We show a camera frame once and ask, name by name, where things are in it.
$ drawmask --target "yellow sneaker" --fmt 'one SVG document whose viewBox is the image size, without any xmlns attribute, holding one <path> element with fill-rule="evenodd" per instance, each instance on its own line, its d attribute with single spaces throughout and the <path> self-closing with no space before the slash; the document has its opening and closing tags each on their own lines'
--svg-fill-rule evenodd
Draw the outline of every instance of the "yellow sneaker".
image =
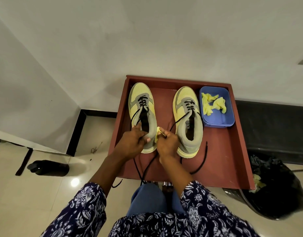
<svg viewBox="0 0 303 237">
<path fill-rule="evenodd" d="M 192 158 L 197 154 L 203 137 L 203 123 L 194 91 L 190 87 L 181 87 L 174 96 L 172 108 L 175 133 L 181 141 L 177 153 L 181 157 Z"/>
<path fill-rule="evenodd" d="M 155 116 L 154 99 L 148 86 L 144 83 L 136 83 L 128 96 L 128 111 L 130 113 L 132 126 L 142 123 L 141 129 L 148 132 L 151 140 L 144 146 L 142 153 L 151 153 L 157 149 L 155 136 L 157 121 Z"/>
</svg>

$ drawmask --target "black bag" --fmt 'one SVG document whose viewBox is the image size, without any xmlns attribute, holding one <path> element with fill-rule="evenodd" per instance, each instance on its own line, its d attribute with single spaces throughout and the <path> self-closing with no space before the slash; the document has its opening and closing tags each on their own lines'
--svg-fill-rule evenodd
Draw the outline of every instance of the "black bag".
<svg viewBox="0 0 303 237">
<path fill-rule="evenodd" d="M 303 211 L 303 188 L 295 174 L 281 160 L 248 152 L 252 173 L 266 184 L 256 193 L 242 190 L 250 204 L 269 219 L 282 219 Z"/>
</svg>

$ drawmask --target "floral sleeve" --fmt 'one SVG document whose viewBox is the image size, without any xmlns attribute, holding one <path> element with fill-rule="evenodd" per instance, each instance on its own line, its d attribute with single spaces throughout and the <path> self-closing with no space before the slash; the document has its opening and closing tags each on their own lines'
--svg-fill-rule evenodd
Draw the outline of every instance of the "floral sleeve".
<svg viewBox="0 0 303 237">
<path fill-rule="evenodd" d="M 197 236 L 259 236 L 197 181 L 186 186 L 181 204 Z"/>
<path fill-rule="evenodd" d="M 106 198 L 95 183 L 85 184 L 42 233 L 46 236 L 97 236 L 107 217 Z"/>
</svg>

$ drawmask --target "blue floral top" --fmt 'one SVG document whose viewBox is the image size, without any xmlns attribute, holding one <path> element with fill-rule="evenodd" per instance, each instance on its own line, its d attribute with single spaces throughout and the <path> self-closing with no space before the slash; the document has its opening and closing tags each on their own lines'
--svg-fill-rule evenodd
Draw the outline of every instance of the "blue floral top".
<svg viewBox="0 0 303 237">
<path fill-rule="evenodd" d="M 233 215 L 197 181 L 181 195 L 186 214 L 146 213 L 122 217 L 109 236 L 258 236 L 245 220 Z M 97 236 L 106 221 L 101 187 L 87 183 L 41 236 Z"/>
</svg>

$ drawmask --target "blue plastic tray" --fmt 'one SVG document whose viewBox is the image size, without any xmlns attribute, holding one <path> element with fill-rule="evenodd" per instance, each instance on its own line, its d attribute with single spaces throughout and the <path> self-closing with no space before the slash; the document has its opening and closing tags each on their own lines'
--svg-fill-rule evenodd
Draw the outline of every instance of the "blue plastic tray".
<svg viewBox="0 0 303 237">
<path fill-rule="evenodd" d="M 212 96 L 218 95 L 218 98 L 222 97 L 225 99 L 225 106 L 227 111 L 223 114 L 220 110 L 213 109 L 213 113 L 210 116 L 203 115 L 203 103 L 202 103 L 202 93 L 209 93 Z M 233 115 L 230 95 L 227 89 L 223 87 L 202 87 L 199 96 L 200 111 L 203 119 L 204 126 L 214 127 L 214 128 L 225 128 L 232 126 L 235 123 L 235 116 Z"/>
</svg>

